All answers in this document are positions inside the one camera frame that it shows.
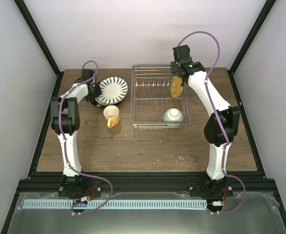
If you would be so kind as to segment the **blue striped white plate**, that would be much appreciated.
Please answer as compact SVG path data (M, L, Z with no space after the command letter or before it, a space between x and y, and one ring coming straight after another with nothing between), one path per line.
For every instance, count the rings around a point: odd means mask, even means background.
M128 84L121 77L109 77L99 82L102 92L95 100L102 105L115 105L123 101L128 92Z

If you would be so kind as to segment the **yellow woven bamboo plate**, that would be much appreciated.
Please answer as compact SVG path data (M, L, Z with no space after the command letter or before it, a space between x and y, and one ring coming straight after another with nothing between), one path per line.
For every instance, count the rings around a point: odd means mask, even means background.
M170 95L178 98L183 90L183 80L179 76L173 76L170 83Z

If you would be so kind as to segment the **green dotted white bowl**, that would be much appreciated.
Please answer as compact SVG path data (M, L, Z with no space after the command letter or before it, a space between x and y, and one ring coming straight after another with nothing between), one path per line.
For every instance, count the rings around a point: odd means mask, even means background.
M177 108L169 108L165 111L163 115L163 121L168 126L180 127L184 121L184 116L181 110Z

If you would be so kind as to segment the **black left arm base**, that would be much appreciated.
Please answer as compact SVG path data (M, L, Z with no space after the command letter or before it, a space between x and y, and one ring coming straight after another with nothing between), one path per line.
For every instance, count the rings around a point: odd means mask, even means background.
M59 197L68 197L70 199L79 199L85 196L99 197L101 195L101 183L88 180L81 175L63 176L59 187Z

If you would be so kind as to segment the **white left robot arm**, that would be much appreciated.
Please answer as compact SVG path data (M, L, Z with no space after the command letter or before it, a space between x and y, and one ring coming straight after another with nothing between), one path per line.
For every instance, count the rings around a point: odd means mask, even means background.
M91 69L82 69L81 77L74 81L69 90L50 101L50 124L60 142L65 177L77 177L82 173L77 146L79 103L84 98L94 98L96 74Z

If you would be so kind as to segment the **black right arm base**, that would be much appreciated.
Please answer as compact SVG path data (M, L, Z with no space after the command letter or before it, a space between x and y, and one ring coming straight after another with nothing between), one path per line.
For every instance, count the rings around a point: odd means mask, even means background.
M222 197L227 195L228 181L226 177L212 180L208 176L192 176L187 182L190 194L199 197Z

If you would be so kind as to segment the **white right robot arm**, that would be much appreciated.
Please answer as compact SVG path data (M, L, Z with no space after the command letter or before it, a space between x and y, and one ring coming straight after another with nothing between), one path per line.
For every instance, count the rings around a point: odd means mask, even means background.
M221 191L218 180L226 176L226 160L229 148L238 133L240 110L231 106L217 91L208 72L200 62L194 62L190 48L180 45L173 48L171 62L170 95L177 98L185 85L195 91L209 115L204 136L209 143L209 163L206 173L210 180L204 183L204 192L215 196Z

